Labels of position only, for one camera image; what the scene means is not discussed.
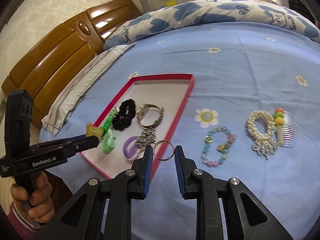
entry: purple hair tie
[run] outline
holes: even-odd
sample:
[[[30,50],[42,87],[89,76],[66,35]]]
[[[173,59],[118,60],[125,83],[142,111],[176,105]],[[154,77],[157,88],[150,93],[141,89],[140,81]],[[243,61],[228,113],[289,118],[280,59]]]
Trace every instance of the purple hair tie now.
[[[134,157],[136,155],[137,151],[140,150],[140,148],[135,145],[133,145],[130,149],[128,149],[130,143],[135,141],[137,138],[138,138],[138,136],[132,136],[128,140],[126,140],[126,142],[123,145],[123,154],[128,159],[131,159],[132,157]]]

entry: screw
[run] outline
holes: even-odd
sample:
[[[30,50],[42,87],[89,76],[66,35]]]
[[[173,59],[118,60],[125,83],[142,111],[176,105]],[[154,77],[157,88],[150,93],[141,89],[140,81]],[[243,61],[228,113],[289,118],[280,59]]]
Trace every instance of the screw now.
[[[194,173],[195,175],[202,175],[202,174],[203,174],[203,170],[201,170],[201,169],[195,169],[195,170],[193,171],[193,173]]]
[[[95,186],[95,185],[97,185],[98,184],[98,180],[97,179],[90,179],[89,180],[89,185],[90,186]]]
[[[240,180],[237,178],[231,178],[230,179],[231,184],[233,185],[238,185],[240,183]]]
[[[133,176],[135,173],[136,173],[136,172],[135,172],[134,170],[131,170],[131,169],[125,171],[125,174],[126,174],[127,176]]]

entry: gold ring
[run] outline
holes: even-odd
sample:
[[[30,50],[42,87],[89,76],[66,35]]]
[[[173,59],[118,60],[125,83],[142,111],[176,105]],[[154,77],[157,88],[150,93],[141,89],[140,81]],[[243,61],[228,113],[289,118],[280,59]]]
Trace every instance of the gold ring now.
[[[172,147],[172,155],[171,155],[169,158],[160,159],[160,158],[158,158],[158,157],[155,155],[156,147],[157,147],[159,144],[161,144],[161,143],[168,143],[168,144],[171,145],[171,147]],[[173,146],[173,144],[172,144],[171,142],[169,142],[169,141],[166,141],[166,140],[158,141],[158,142],[154,145],[154,147],[153,147],[153,156],[154,156],[157,160],[159,160],[159,161],[161,161],[161,162],[165,162],[165,161],[170,160],[170,159],[174,156],[174,146]]]

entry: black scrunchie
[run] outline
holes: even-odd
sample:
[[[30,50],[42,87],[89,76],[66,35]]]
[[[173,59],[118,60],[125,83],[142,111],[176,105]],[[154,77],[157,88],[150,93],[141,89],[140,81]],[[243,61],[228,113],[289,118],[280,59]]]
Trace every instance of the black scrunchie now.
[[[123,101],[119,107],[119,113],[112,119],[113,129],[124,130],[131,125],[136,115],[136,104],[132,99]]]

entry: sleeve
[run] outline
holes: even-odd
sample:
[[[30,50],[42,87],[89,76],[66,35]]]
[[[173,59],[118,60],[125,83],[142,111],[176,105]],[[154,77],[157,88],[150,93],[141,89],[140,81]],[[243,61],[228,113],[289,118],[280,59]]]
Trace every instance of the sleeve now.
[[[22,216],[20,216],[14,203],[11,203],[10,212],[7,217],[23,240],[33,240],[33,238],[36,236],[36,233],[42,228],[35,228]]]

